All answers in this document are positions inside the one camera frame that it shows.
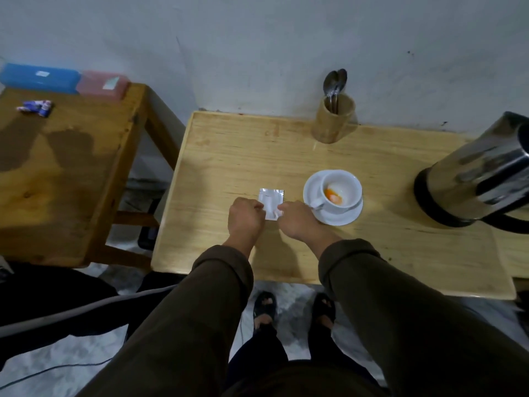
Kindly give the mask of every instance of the black kettle base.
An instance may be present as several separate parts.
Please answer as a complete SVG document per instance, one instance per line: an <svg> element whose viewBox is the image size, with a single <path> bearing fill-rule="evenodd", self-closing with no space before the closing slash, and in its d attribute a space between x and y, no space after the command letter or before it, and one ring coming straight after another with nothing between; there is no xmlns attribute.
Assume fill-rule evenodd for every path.
<svg viewBox="0 0 529 397"><path fill-rule="evenodd" d="M475 222L476 220L466 220L452 216L436 204L432 195L430 195L430 191L428 191L427 176L429 171L429 167L422 170L417 177L415 177L415 182L413 183L415 199L424 213L430 216L431 219L448 227L466 227Z"/></svg>

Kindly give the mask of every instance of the orange liquid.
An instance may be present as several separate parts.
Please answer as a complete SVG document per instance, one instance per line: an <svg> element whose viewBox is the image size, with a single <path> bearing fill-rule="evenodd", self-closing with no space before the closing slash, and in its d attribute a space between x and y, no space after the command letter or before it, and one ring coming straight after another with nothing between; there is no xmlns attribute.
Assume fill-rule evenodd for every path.
<svg viewBox="0 0 529 397"><path fill-rule="evenodd" d="M335 205L342 204L342 197L335 193L331 188L327 188L323 193L325 194L325 197Z"/></svg>

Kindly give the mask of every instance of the white teacup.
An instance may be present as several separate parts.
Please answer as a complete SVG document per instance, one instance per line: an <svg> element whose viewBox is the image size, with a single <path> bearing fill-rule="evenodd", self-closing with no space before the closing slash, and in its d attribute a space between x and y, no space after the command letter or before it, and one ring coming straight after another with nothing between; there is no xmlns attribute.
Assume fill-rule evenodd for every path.
<svg viewBox="0 0 529 397"><path fill-rule="evenodd" d="M337 195L334 202L326 197L326 190ZM332 170L321 178L318 196L311 200L309 206L314 210L323 209L328 213L340 214L353 209L361 200L362 185L358 178L345 170Z"/></svg>

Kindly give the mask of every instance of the kettle handle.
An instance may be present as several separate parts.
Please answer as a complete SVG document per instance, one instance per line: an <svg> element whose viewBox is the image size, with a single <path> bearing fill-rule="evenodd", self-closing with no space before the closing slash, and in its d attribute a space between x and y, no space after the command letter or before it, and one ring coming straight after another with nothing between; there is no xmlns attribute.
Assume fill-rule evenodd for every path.
<svg viewBox="0 0 529 397"><path fill-rule="evenodd" d="M485 216L481 221L499 230L509 231L516 234L529 234L529 221L517 219L505 214L518 209L519 207L525 206L527 203L529 203L529 194L511 205Z"/></svg>

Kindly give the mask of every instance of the foot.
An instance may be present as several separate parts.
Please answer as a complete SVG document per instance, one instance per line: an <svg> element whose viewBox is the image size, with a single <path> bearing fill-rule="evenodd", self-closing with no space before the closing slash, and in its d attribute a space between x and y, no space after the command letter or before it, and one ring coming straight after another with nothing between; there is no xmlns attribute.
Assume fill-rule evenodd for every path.
<svg viewBox="0 0 529 397"><path fill-rule="evenodd" d="M276 315L276 303L275 297L272 293L262 292L255 300L253 306L253 328L254 332L262 324L274 323L274 317Z"/></svg>
<svg viewBox="0 0 529 397"><path fill-rule="evenodd" d="M334 302L323 293L316 295L312 307L312 320L322 326L332 329L336 318L336 307Z"/></svg>

